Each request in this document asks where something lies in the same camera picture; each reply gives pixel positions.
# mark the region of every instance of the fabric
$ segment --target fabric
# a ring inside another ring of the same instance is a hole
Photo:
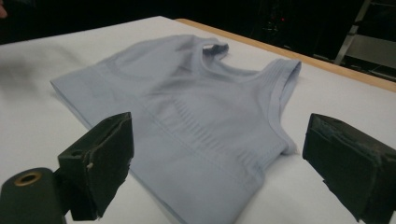
[[[262,71],[221,62],[215,38],[140,42],[51,81],[91,128],[130,111],[131,173],[182,223],[233,223],[263,184],[265,168],[295,145],[280,126],[301,64]]]

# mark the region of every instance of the wooden table edge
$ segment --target wooden table edge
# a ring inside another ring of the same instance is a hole
[[[186,25],[189,25],[189,26],[192,26],[192,27],[195,27],[195,28],[198,28],[200,30],[208,31],[215,35],[221,35],[221,36],[230,38],[232,40],[236,40],[241,43],[248,44],[250,46],[254,46],[254,47],[257,47],[260,49],[265,49],[265,50],[271,51],[273,53],[276,53],[276,54],[279,54],[279,55],[282,55],[282,56],[285,56],[285,57],[288,57],[291,59],[298,59],[303,63],[313,65],[317,68],[335,73],[335,74],[343,76],[343,77],[349,77],[349,78],[358,80],[360,82],[364,82],[366,84],[379,87],[384,90],[396,92],[396,82],[388,81],[388,80],[385,80],[380,77],[373,77],[373,76],[370,76],[370,75],[367,75],[367,74],[364,74],[361,72],[357,72],[357,71],[354,71],[354,70],[351,70],[351,69],[348,69],[348,68],[345,68],[345,67],[342,67],[342,66],[339,66],[336,64],[326,63],[326,62],[323,62],[318,59],[314,59],[314,58],[311,58],[311,57],[308,57],[308,56],[305,56],[305,55],[302,55],[302,54],[299,54],[299,53],[296,53],[296,52],[293,52],[290,50],[281,49],[281,48],[278,48],[278,47],[275,47],[272,45],[264,44],[260,41],[253,40],[253,39],[241,36],[241,35],[236,35],[236,34],[233,34],[233,33],[227,32],[227,31],[223,31],[218,28],[214,28],[214,27],[211,27],[208,25],[201,24],[196,21],[190,21],[187,19],[176,19],[176,21],[181,22]]]

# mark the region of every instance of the crop top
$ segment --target crop top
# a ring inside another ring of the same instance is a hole
[[[51,83],[88,128],[131,112],[131,174],[181,223],[233,223],[265,168],[295,151],[280,115],[301,63],[238,69],[221,61],[228,49],[216,38],[168,36]]]

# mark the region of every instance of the neckline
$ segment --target neckline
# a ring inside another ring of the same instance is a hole
[[[198,46],[195,53],[199,73],[205,77],[231,82],[247,82],[262,75],[265,68],[260,71],[247,70],[230,66],[221,61],[227,55],[227,43],[210,39]]]

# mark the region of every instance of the white table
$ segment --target white table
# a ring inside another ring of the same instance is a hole
[[[259,70],[283,57],[162,17],[0,46],[0,183],[30,168],[55,171],[57,156],[87,132],[57,99],[51,79],[97,63],[133,43],[179,34],[216,36],[229,43],[224,62],[241,68]],[[285,131],[300,150],[311,113],[341,119],[396,148],[394,91],[304,63],[282,116]],[[280,157],[266,173],[263,188],[237,223],[356,223],[301,155]],[[74,223],[69,214],[66,218]],[[176,220],[129,175],[100,223]]]

